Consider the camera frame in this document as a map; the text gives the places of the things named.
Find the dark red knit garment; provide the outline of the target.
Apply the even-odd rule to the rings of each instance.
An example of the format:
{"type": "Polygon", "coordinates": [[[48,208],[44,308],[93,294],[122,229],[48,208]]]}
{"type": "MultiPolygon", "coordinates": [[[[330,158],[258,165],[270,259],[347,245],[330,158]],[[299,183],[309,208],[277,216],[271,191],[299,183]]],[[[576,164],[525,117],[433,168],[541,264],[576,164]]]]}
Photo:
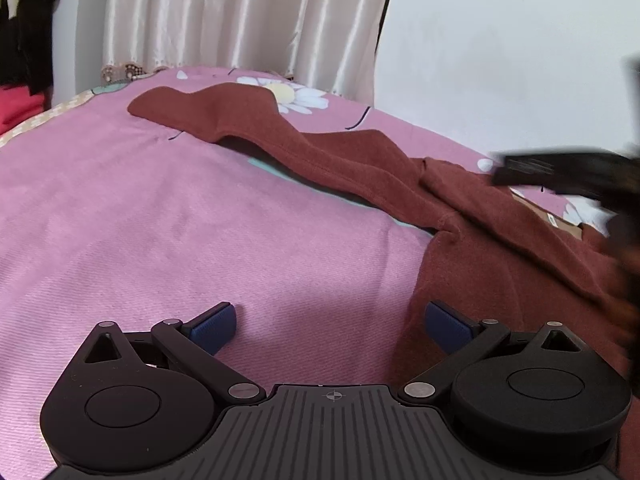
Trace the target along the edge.
{"type": "Polygon", "coordinates": [[[432,233],[387,369],[394,387],[442,359],[422,325],[431,300],[516,330],[555,318],[626,372],[614,314],[622,282],[595,230],[571,236],[485,177],[444,160],[409,157],[378,130],[298,131],[262,88],[217,84],[183,93],[158,87],[137,96],[128,110],[205,142],[244,140],[305,180],[432,233]]]}

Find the dark hanging clothes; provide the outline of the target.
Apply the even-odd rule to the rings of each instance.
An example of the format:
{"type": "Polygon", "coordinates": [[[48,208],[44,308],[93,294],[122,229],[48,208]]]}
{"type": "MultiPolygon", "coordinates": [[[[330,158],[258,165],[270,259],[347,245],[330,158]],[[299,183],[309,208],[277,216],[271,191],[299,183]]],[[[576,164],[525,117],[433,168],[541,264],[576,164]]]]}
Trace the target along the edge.
{"type": "Polygon", "coordinates": [[[52,21],[58,0],[1,0],[1,83],[37,94],[53,86],[52,21]]]}

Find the pink floral bed sheet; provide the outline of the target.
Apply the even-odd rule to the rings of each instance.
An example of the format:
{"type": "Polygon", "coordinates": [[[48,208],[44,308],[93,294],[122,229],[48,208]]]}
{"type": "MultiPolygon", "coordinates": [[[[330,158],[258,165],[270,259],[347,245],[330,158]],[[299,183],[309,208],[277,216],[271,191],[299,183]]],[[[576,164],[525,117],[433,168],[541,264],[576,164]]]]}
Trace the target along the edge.
{"type": "Polygon", "coordinates": [[[229,79],[172,70],[2,148],[3,477],[53,468],[41,405],[103,320],[135,332],[228,300],[239,330],[222,359],[263,386],[382,382],[431,237],[127,112],[163,84],[229,79]]]}

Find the red cloth at edge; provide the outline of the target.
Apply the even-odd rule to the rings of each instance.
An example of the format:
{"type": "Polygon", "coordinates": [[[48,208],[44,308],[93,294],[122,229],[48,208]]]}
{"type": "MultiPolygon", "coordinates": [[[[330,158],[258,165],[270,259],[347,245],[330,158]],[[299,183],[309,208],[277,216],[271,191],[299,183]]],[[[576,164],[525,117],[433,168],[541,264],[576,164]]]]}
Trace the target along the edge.
{"type": "Polygon", "coordinates": [[[31,94],[27,86],[2,86],[0,133],[6,133],[25,120],[44,112],[49,101],[49,89],[31,94]]]}

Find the cream satin curtain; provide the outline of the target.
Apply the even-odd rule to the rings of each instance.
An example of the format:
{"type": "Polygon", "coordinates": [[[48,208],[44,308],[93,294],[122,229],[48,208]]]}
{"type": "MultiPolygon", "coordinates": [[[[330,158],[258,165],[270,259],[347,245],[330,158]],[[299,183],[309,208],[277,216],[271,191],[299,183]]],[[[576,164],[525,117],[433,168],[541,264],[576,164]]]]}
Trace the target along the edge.
{"type": "Polygon", "coordinates": [[[102,77],[259,70],[370,104],[387,0],[107,0],[102,77]]]}

